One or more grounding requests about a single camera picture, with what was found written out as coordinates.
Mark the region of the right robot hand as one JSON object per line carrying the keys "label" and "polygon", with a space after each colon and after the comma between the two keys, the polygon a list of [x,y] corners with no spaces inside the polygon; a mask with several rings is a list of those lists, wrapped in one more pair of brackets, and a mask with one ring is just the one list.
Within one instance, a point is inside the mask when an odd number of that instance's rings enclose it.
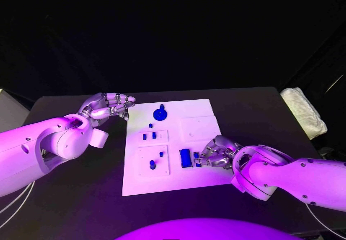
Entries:
{"label": "right robot hand", "polygon": [[212,168],[224,168],[231,170],[234,167],[234,159],[244,146],[218,135],[205,146],[199,158],[194,162],[202,166]]}

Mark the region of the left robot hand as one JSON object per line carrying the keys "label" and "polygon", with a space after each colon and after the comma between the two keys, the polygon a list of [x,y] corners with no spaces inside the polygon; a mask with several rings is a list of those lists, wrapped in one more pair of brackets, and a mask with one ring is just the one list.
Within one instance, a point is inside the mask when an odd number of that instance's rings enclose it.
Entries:
{"label": "left robot hand", "polygon": [[87,118],[93,128],[98,128],[110,117],[130,120],[129,109],[136,106],[136,101],[133,96],[120,93],[98,93],[87,99],[77,114]]}

